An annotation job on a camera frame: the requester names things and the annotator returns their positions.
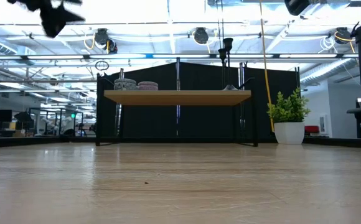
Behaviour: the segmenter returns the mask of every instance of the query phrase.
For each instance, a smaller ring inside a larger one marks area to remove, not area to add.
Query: black monitor
[[[0,110],[0,122],[12,122],[12,110]]]

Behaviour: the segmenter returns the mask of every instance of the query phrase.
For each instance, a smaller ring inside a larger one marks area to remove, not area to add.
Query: ceramic bowl
[[[119,78],[114,81],[114,90],[137,90],[136,81],[129,78]]]
[[[158,90],[158,84],[155,82],[139,82],[139,90]]]

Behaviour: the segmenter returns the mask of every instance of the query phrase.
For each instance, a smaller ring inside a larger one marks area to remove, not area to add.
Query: white flower pot
[[[303,122],[275,123],[274,133],[279,144],[302,144],[305,125]]]

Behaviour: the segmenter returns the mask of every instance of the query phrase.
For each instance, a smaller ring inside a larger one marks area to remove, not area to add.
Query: wooden shelf
[[[122,91],[105,90],[105,97],[122,105],[233,106],[249,99],[251,91]]]

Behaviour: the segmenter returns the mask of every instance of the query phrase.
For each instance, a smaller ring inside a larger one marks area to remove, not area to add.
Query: wooden floor
[[[0,223],[361,224],[361,149],[0,148]]]

